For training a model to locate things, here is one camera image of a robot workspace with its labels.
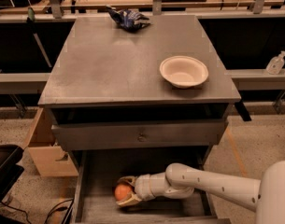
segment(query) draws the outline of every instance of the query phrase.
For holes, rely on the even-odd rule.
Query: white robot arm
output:
[[[180,163],[170,164],[164,173],[126,176],[120,181],[130,183],[135,192],[119,201],[119,206],[158,196],[184,199],[196,188],[256,212],[256,224],[285,224],[285,161],[269,167],[262,181],[200,171]]]

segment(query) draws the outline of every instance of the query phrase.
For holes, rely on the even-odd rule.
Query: bowl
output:
[[[207,67],[188,56],[173,56],[163,60],[160,72],[173,86],[182,89],[198,86],[208,78]]]

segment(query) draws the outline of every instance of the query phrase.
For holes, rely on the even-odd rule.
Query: pump bottle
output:
[[[271,59],[269,64],[266,66],[266,71],[272,75],[278,74],[285,63],[284,57],[285,51],[283,50],[278,56]]]

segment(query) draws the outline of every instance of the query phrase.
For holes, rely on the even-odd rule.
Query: concrete floor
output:
[[[229,126],[218,146],[213,147],[205,169],[228,175],[261,179],[264,170],[285,160],[285,105],[278,115],[271,103],[247,103],[252,121],[244,122],[233,110]],[[21,145],[28,132],[36,108],[29,108],[19,119],[14,108],[0,108],[0,145]],[[21,164],[25,171],[14,185],[12,205],[25,210],[32,223],[44,223],[49,210],[57,203],[73,198],[75,177],[41,177],[24,151]],[[233,224],[254,224],[255,215],[235,204],[212,197],[219,218],[230,218]],[[24,215],[1,207],[0,213],[25,222]],[[60,223],[60,214],[50,223]]]

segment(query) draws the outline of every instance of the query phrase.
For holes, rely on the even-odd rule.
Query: drawer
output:
[[[64,150],[135,147],[207,146],[219,143],[223,119],[172,122],[116,122],[53,125]]]
[[[51,132],[51,120],[38,108],[24,141],[41,176],[77,176],[78,170],[69,154],[57,144]]]
[[[83,151],[71,223],[229,224],[217,219],[209,196],[200,190],[185,200],[164,197],[120,209],[113,195],[125,175],[164,172],[181,162],[197,167],[198,147],[155,147]]]

